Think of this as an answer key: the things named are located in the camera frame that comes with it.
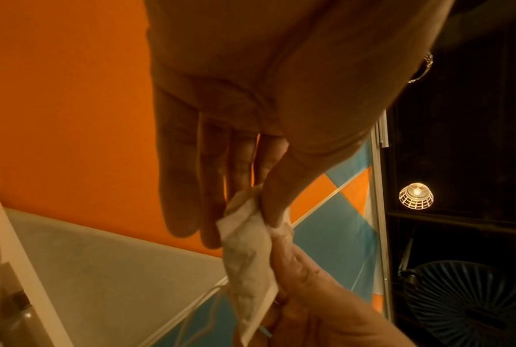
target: ceiling light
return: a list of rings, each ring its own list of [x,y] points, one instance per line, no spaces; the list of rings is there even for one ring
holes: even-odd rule
[[[410,209],[423,210],[434,203],[434,195],[426,185],[413,183],[399,192],[399,201]]]

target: fingernail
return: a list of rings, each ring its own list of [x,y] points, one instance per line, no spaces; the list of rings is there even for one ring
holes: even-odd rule
[[[283,251],[283,260],[291,261],[294,258],[294,253],[292,252],[292,242],[288,239],[288,237],[283,237],[281,241],[281,249]]]

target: orange tile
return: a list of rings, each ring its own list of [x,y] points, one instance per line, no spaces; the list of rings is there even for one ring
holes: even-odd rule
[[[368,167],[341,190],[342,194],[344,194],[361,216],[365,215],[365,203],[367,202],[371,169],[371,167]]]
[[[380,294],[372,294],[372,308],[374,308],[377,312],[382,312],[382,308],[384,307],[384,295]]]
[[[336,186],[334,183],[327,175],[322,174],[293,201],[291,205],[291,222],[297,221],[335,190]]]

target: hand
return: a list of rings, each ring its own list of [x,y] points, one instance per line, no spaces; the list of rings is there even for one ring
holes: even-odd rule
[[[262,326],[272,337],[258,330],[248,347],[414,346],[289,240],[274,240],[271,262],[280,292]],[[233,346],[241,347],[237,331]]]
[[[230,199],[253,170],[277,226],[362,145],[452,1],[257,3],[146,1],[166,226],[178,237],[200,229],[209,248],[220,247],[224,179]]]

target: black fan grille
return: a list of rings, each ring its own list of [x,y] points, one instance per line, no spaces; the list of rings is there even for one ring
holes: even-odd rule
[[[515,278],[462,261],[430,262],[412,272],[418,284],[406,286],[407,304],[445,345],[516,346]]]

